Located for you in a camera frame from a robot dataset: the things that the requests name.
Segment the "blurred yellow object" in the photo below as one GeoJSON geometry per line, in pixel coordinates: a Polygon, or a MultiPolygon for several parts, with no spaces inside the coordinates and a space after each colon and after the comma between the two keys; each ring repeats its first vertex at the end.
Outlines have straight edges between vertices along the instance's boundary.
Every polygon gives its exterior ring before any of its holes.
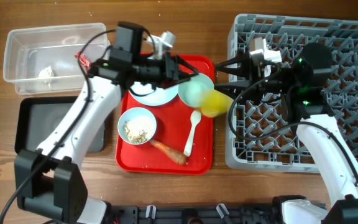
{"type": "Polygon", "coordinates": [[[232,102],[233,99],[225,94],[216,90],[208,90],[203,93],[200,111],[203,115],[213,118],[226,113],[232,102]]]}

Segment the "gray dish rack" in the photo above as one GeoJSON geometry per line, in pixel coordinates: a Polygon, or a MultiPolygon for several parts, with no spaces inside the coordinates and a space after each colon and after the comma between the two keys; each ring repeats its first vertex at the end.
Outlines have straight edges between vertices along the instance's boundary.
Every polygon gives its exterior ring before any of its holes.
{"type": "MultiPolygon", "coordinates": [[[[331,48],[332,75],[323,90],[335,112],[339,129],[358,160],[358,21],[289,16],[239,14],[227,38],[227,59],[245,52],[250,40],[262,37],[270,49],[280,49],[283,67],[289,67],[304,45],[319,42],[331,48]]],[[[229,81],[242,80],[229,76],[229,81]]],[[[263,100],[278,97],[268,93],[263,100]]],[[[260,136],[286,125],[280,101],[238,104],[232,118],[237,131],[260,136]]],[[[241,141],[226,123],[226,164],[233,169],[318,173],[307,148],[288,128],[261,141],[241,141]]]]}

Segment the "red wrapper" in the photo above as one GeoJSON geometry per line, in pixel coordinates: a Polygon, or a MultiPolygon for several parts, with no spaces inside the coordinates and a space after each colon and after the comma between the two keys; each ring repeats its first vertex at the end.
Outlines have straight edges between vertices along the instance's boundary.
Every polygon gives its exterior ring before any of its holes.
{"type": "MultiPolygon", "coordinates": [[[[80,53],[78,52],[76,55],[75,55],[75,58],[77,59],[78,56],[80,55],[80,53]]],[[[81,64],[85,67],[85,70],[88,71],[88,69],[90,68],[90,65],[91,65],[91,61],[85,57],[84,54],[81,54],[80,56],[80,62],[81,64]]]]}

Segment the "wooden table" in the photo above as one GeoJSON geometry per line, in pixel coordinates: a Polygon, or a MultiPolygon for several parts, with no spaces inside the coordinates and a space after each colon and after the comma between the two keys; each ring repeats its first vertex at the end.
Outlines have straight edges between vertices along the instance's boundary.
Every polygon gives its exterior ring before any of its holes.
{"type": "MultiPolygon", "coordinates": [[[[170,30],[177,35],[173,52],[206,55],[213,62],[226,59],[227,35],[240,13],[358,20],[358,1],[174,1],[122,0],[0,0],[0,212],[15,190],[13,150],[20,102],[25,98],[2,79],[7,33],[12,29],[117,21],[142,24],[153,34],[170,30]]],[[[219,75],[218,82],[226,82],[219,75]]],[[[301,194],[329,203],[320,175],[232,170],[224,161],[225,117],[215,119],[214,159],[202,176],[134,174],[121,170],[114,158],[119,107],[107,124],[106,148],[87,155],[82,174],[89,194],[113,205],[184,205],[269,202],[276,195],[301,194]]],[[[46,218],[21,211],[14,202],[6,223],[42,223],[46,218]]]]}

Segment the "clear plastic container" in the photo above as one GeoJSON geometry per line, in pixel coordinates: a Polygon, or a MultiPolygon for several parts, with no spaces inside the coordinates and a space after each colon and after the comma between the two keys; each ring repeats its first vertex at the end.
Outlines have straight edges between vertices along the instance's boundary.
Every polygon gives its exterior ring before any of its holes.
{"type": "MultiPolygon", "coordinates": [[[[105,30],[102,23],[12,30],[5,47],[4,79],[15,84],[21,95],[79,90],[84,78],[75,55],[90,38],[105,30]],[[49,66],[54,77],[38,78],[49,66]]],[[[107,35],[102,35],[84,54],[93,62],[108,45],[107,35]]]]}

